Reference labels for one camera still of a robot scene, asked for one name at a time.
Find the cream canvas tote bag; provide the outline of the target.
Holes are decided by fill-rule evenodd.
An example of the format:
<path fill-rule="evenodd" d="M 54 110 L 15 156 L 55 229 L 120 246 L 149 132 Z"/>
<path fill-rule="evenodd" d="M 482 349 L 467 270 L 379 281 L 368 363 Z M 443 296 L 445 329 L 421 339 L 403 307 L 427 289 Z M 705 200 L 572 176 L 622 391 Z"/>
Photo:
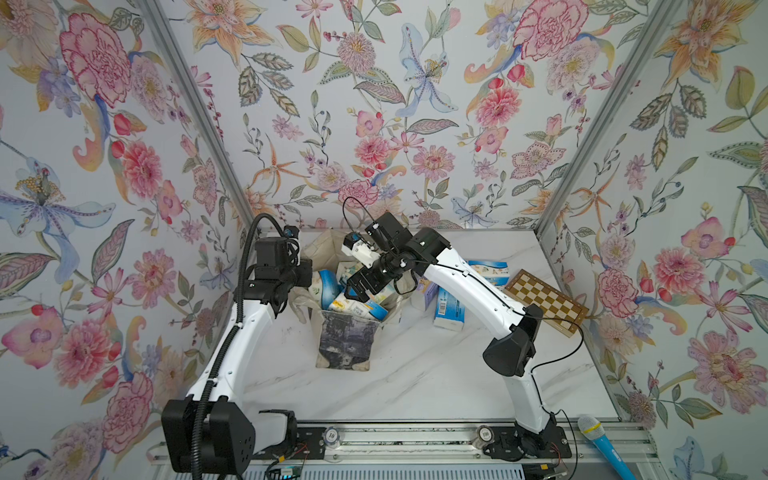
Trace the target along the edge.
<path fill-rule="evenodd" d="M 353 261 L 353 257 L 341 252 L 345 233 L 327 230 L 309 241 L 303 248 L 301 259 L 312 263 L 312 269 L 328 269 L 336 274 L 341 262 Z M 408 290 L 415 285 L 412 280 L 399 280 L 395 288 L 399 295 L 387 302 L 378 303 L 388 310 L 383 321 L 361 318 L 345 313 L 322 310 L 312 299 L 308 289 L 294 288 L 289 294 L 289 307 L 303 324 L 311 326 L 317 343 L 318 368 L 367 372 L 376 339 L 389 326 L 397 325 L 401 318 Z"/>

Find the blue tissue pack edge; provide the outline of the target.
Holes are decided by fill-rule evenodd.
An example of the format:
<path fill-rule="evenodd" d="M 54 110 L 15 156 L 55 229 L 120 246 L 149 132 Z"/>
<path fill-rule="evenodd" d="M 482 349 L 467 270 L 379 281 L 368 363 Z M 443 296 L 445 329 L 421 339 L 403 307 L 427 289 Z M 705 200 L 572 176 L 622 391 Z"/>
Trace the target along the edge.
<path fill-rule="evenodd" d="M 436 297 L 433 325 L 438 328 L 462 331 L 465 325 L 465 308 L 461 302 L 440 287 Z"/>

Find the blue white floral tissue pack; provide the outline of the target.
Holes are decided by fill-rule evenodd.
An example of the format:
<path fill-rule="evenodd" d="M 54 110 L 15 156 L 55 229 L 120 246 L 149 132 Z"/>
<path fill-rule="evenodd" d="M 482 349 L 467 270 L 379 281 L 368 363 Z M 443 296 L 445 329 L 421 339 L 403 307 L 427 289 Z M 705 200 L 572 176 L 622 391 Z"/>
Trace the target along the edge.
<path fill-rule="evenodd" d="M 468 264 L 478 275 L 497 288 L 503 288 L 510 280 L 510 270 L 506 262 L 469 260 Z"/>

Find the green cartoon tissue pack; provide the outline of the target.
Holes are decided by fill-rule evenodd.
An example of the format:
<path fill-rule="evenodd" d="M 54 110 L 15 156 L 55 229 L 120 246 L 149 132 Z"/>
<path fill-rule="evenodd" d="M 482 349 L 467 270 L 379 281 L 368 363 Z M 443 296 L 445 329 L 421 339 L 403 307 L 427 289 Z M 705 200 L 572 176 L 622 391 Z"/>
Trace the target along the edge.
<path fill-rule="evenodd" d="M 347 261 L 338 265 L 336 278 L 341 287 L 340 296 L 342 299 L 362 302 L 361 294 L 364 293 L 367 301 L 382 303 L 399 295 L 393 281 L 383 284 L 376 279 L 368 280 L 365 274 L 362 279 L 355 280 L 350 284 L 350 280 L 360 271 L 365 274 L 368 271 L 368 268 L 360 262 Z"/>

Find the orange blue tissue pack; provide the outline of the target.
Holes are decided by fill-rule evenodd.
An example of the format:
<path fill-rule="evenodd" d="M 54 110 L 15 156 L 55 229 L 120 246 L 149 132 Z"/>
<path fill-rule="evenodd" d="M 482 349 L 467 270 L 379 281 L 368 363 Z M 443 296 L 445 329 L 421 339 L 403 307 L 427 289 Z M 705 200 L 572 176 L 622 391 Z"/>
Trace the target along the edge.
<path fill-rule="evenodd" d="M 373 300 L 368 300 L 367 302 L 351 300 L 343 293 L 331 302 L 329 309 L 338 313 L 345 313 L 361 318 L 373 318 L 378 321 L 385 320 L 389 314 L 387 309 Z"/>

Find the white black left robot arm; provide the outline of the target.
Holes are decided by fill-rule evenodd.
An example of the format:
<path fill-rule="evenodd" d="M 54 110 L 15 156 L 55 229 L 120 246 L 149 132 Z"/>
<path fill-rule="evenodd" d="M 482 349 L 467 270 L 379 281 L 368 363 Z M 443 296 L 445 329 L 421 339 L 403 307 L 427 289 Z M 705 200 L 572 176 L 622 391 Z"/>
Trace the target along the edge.
<path fill-rule="evenodd" d="M 204 372 L 181 400 L 169 401 L 161 423 L 173 470 L 194 479 L 205 474 L 240 479 L 252 457 L 271 451 L 282 457 L 297 443 L 297 421 L 289 410 L 246 415 L 246 368 L 262 337 L 295 287 L 312 283 L 312 263 L 247 268 L 236 289 L 226 333 Z"/>

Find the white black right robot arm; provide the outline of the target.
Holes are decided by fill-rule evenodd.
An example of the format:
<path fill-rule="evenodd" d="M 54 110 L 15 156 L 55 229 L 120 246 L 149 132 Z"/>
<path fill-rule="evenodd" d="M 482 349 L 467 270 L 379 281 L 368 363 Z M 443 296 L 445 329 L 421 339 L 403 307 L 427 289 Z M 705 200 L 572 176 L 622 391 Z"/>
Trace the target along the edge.
<path fill-rule="evenodd" d="M 543 310 L 508 297 L 476 272 L 443 235 L 432 228 L 411 233 L 390 213 L 366 234 L 348 233 L 341 247 L 363 267 L 346 281 L 344 295 L 362 303 L 411 273 L 450 293 L 493 335 L 483 352 L 486 365 L 505 379 L 517 427 L 547 443 L 556 427 L 542 405 L 529 361 L 535 356 Z"/>

